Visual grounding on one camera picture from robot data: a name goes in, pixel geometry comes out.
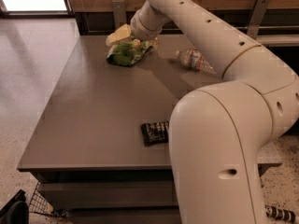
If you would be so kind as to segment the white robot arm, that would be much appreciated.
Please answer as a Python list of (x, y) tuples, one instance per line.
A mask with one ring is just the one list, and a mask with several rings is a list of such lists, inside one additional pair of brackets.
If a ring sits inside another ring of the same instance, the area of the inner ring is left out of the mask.
[(175, 106), (169, 151), (183, 224), (268, 224), (257, 156), (299, 117), (296, 73), (258, 41), (193, 0), (146, 0), (130, 34), (156, 37), (173, 21), (220, 83)]

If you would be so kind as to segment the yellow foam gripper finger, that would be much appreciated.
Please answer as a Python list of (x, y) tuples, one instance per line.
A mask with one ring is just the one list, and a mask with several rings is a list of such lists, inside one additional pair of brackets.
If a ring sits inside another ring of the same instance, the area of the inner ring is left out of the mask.
[(129, 24), (124, 24), (107, 37), (106, 45), (112, 46), (121, 42), (128, 42), (131, 40), (131, 34), (131, 26)]

